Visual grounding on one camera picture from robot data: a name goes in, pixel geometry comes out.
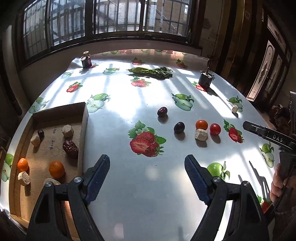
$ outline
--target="window frame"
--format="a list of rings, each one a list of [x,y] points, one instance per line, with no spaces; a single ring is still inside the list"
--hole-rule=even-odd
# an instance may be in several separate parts
[[[120,40],[126,39],[143,39],[143,40],[157,40],[157,41],[165,41],[165,42],[173,42],[182,45],[187,45],[190,47],[194,47],[196,49],[202,49],[198,46],[199,38],[201,35],[202,29],[202,19],[204,18],[205,13],[205,2],[206,0],[192,0],[190,13],[187,16],[186,24],[188,25],[187,35],[175,35],[170,33],[161,33],[154,31],[144,31],[143,30],[143,22],[144,22],[144,10],[145,10],[145,0],[139,0],[141,2],[141,11],[139,17],[139,29],[137,31],[114,31],[114,32],[106,32],[106,33],[95,33],[95,18],[96,18],[96,1],[93,0],[85,0],[85,35],[83,37],[79,37],[76,39],[71,39],[68,41],[64,41],[55,46],[51,46],[50,40],[50,6],[52,0],[46,1],[46,11],[45,11],[45,39],[47,49],[43,50],[36,55],[26,59],[25,57],[25,47],[24,47],[24,37],[23,37],[23,27],[24,27],[24,15],[25,8],[28,7],[34,0],[29,1],[23,8],[23,10],[16,16],[15,24],[13,25],[13,52],[17,62],[17,69],[21,70],[30,64],[41,60],[51,54],[56,52],[63,51],[65,49],[69,49],[72,47],[101,42],[106,40]]]

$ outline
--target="strawberry print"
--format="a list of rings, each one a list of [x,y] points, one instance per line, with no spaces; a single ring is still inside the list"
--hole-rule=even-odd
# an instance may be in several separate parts
[[[271,206],[272,201],[267,201],[266,198],[264,197],[263,199],[257,195],[258,201],[260,203],[261,209],[263,213],[266,213],[268,208]]]
[[[188,66],[184,64],[183,61],[181,61],[180,59],[177,60],[176,64],[183,69],[188,69]]]
[[[83,85],[81,85],[81,83],[75,82],[74,84],[70,85],[69,88],[67,89],[67,92],[74,92],[76,90],[78,90],[80,87],[82,87]]]
[[[133,86],[138,86],[138,87],[146,87],[146,86],[149,86],[149,84],[151,84],[151,82],[147,82],[145,81],[144,79],[140,79],[138,77],[134,77],[132,80],[131,80],[131,84]]]
[[[201,91],[204,91],[204,92],[207,92],[203,87],[201,87],[197,82],[193,82],[192,83],[195,87],[196,87],[196,89],[198,89],[198,90],[201,90]]]
[[[142,64],[144,64],[145,62],[143,62],[142,60],[140,60],[140,59],[138,59],[138,58],[134,58],[134,59],[131,61],[131,63],[132,63],[133,65],[142,65]]]
[[[135,124],[135,128],[128,131],[131,150],[137,155],[143,154],[147,157],[156,157],[162,155],[161,150],[166,142],[166,139],[155,134],[155,130],[151,127],[146,127],[140,120]]]
[[[244,139],[242,137],[242,132],[237,130],[234,125],[229,124],[226,120],[224,120],[223,128],[228,132],[228,135],[231,138],[231,140],[238,143],[244,142]]]

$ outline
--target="dried date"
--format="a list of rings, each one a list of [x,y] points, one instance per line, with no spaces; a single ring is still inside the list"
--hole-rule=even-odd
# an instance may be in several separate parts
[[[78,157],[78,147],[75,145],[75,143],[71,140],[66,140],[63,143],[63,150],[69,155],[71,158],[77,158]]]

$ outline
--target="cherry tomato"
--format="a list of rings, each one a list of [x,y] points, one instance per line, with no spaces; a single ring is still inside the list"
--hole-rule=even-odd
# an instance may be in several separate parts
[[[206,130],[207,127],[208,127],[208,124],[205,120],[198,120],[196,123],[195,123],[195,127],[196,129],[203,129],[203,130]]]
[[[218,124],[213,123],[210,125],[210,134],[211,135],[216,136],[216,135],[219,135],[220,132],[221,132],[221,127]]]

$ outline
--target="metal grille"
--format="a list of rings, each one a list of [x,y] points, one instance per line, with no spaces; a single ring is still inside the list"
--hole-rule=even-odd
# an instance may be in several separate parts
[[[139,29],[139,0],[96,0],[96,34]]]
[[[143,30],[186,36],[190,7],[191,0],[146,0]]]
[[[46,0],[36,0],[25,8],[23,34],[26,59],[47,49],[45,7]]]
[[[52,0],[50,5],[51,45],[85,35],[85,0]]]

